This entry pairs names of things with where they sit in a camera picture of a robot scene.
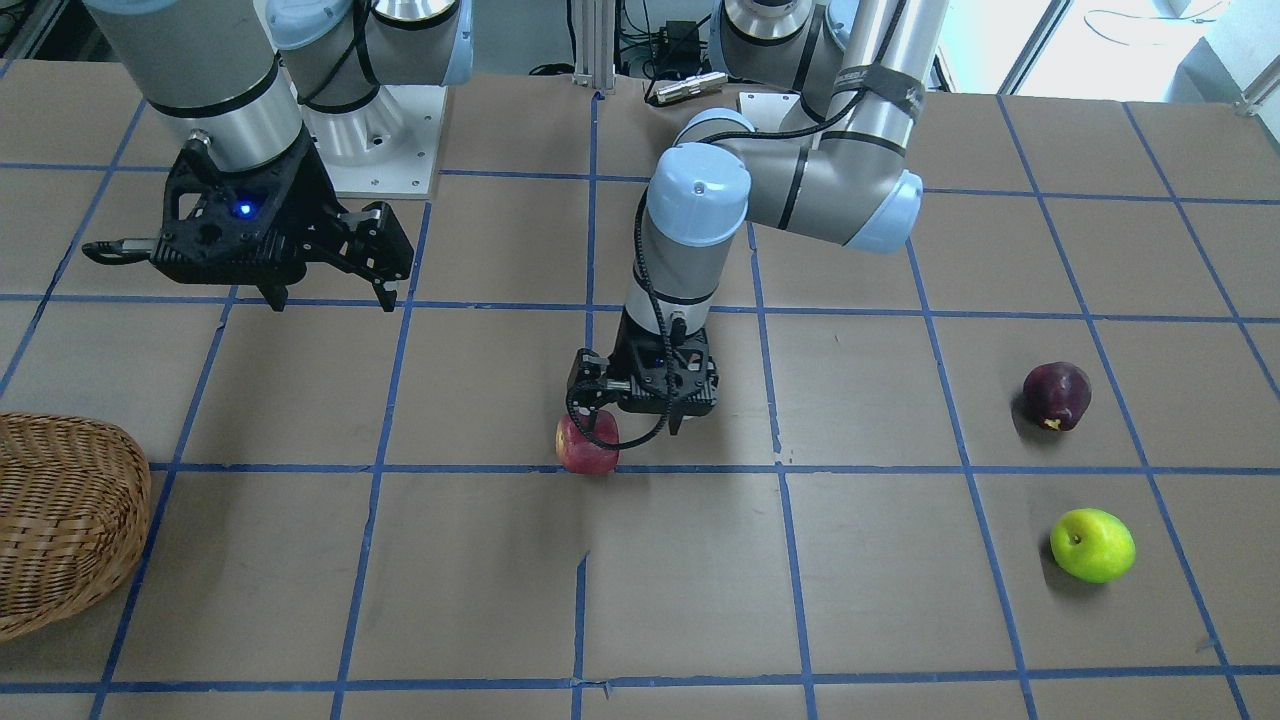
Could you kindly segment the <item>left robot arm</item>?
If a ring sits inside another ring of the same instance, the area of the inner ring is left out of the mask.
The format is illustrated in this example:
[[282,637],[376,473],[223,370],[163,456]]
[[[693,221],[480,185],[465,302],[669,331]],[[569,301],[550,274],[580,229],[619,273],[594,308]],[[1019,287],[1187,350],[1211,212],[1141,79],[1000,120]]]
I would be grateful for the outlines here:
[[707,316],[731,241],[754,223],[846,249],[893,252],[919,215],[905,165],[925,105],[945,1],[721,1],[709,49],[730,76],[795,99],[776,131],[740,111],[696,114],[660,155],[634,227],[634,264],[611,355],[579,351],[562,439],[621,450],[608,405],[676,430],[717,404]]

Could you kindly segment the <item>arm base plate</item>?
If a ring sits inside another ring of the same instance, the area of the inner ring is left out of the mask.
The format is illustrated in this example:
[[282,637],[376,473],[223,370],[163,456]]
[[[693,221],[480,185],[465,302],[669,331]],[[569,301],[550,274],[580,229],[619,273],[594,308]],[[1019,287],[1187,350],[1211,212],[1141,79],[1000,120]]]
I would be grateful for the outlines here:
[[448,96],[443,86],[397,85],[344,114],[302,106],[338,197],[429,200]]
[[799,132],[826,120],[818,111],[808,109],[804,100],[800,94],[741,91],[737,94],[737,110],[758,132],[768,135]]

